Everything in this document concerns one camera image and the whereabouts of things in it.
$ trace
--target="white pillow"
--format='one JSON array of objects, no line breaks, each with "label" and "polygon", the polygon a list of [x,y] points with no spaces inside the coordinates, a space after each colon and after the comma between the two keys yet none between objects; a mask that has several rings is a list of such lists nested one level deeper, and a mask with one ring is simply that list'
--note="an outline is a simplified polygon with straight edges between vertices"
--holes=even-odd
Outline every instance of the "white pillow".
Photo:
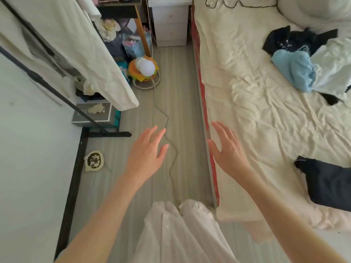
[{"label": "white pillow", "polygon": [[217,3],[223,3],[227,7],[235,7],[235,5],[239,2],[243,6],[248,7],[266,7],[266,6],[274,6],[277,4],[277,0],[206,0],[206,5],[211,8],[216,7]]},{"label": "white pillow", "polygon": [[278,9],[301,28],[338,29],[339,37],[351,37],[351,0],[278,0]]}]

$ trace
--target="red bed frame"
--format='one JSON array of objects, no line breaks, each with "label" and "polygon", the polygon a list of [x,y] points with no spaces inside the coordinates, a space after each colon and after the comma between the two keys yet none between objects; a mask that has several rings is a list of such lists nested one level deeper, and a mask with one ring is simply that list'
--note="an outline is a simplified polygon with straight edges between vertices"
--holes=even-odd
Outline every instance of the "red bed frame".
[{"label": "red bed frame", "polygon": [[[202,104],[202,108],[203,108],[203,116],[204,116],[204,122],[205,122],[205,127],[206,127],[205,135],[206,135],[206,138],[210,138],[211,135],[210,135],[210,125],[208,123],[208,117],[207,117],[205,86],[201,80],[201,70],[200,70],[200,36],[199,36],[199,32],[196,28],[194,13],[195,13],[195,6],[193,4],[191,6],[191,36],[192,36],[194,52],[195,52],[196,69],[197,69],[198,80],[199,80],[199,85],[200,85],[201,104]],[[212,169],[212,180],[213,180],[214,193],[216,195],[217,206],[219,206],[217,172],[216,172],[216,166],[214,163],[213,155],[210,151],[209,151],[209,158],[210,158],[209,165],[210,165],[210,168]]]}]

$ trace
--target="black trim on pillow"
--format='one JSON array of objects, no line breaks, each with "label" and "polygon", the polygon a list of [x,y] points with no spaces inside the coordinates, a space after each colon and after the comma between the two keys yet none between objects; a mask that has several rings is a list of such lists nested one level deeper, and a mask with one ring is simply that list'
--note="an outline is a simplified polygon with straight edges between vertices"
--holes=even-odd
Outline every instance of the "black trim on pillow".
[{"label": "black trim on pillow", "polygon": [[235,5],[232,6],[232,7],[231,7],[231,6],[227,6],[227,4],[225,3],[225,0],[217,0],[217,1],[216,1],[216,5],[215,5],[214,7],[211,7],[209,4],[207,4],[207,1],[208,1],[208,0],[206,0],[206,3],[205,3],[205,4],[206,4],[207,7],[211,8],[211,9],[214,9],[214,8],[217,7],[218,1],[222,1],[222,3],[224,4],[224,6],[227,7],[227,8],[235,8],[235,7],[237,6],[238,3],[241,4],[242,7],[246,7],[246,8],[267,8],[267,7],[277,7],[277,8],[278,8],[278,0],[277,0],[277,3],[276,3],[276,4],[274,4],[274,5],[267,5],[267,6],[247,6],[247,5],[244,5],[242,1],[238,0],[238,1],[235,3]]}]

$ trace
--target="gray box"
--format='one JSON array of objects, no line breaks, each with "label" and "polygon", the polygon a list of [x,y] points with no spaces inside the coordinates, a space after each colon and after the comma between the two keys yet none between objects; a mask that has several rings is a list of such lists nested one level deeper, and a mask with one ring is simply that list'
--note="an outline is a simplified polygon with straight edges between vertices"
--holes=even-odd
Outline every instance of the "gray box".
[{"label": "gray box", "polygon": [[[105,108],[105,111],[103,113],[92,114],[88,112],[89,108],[99,103],[102,103]],[[108,101],[78,103],[77,107],[101,126],[111,127],[114,124],[114,116],[116,114],[116,108],[113,107],[111,103],[109,103]],[[79,126],[79,127],[95,127],[93,123],[85,119],[77,111],[74,111],[73,113],[72,124],[75,124],[76,126]]]}]

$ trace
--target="hand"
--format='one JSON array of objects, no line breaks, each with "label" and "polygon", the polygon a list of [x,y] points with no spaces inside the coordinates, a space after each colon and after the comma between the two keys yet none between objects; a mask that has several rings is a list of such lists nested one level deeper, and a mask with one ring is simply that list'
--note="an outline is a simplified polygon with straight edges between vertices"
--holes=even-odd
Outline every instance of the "hand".
[{"label": "hand", "polygon": [[145,129],[135,141],[125,167],[124,175],[140,182],[140,186],[161,167],[169,147],[168,144],[163,145],[157,155],[158,145],[166,129],[162,129],[152,139],[156,129],[157,126]]},{"label": "hand", "polygon": [[238,141],[233,130],[229,129],[221,122],[212,122],[212,125],[222,143],[220,152],[213,140],[208,139],[208,147],[214,159],[224,172],[229,174],[241,186],[259,179],[259,176],[252,172],[243,147]]}]

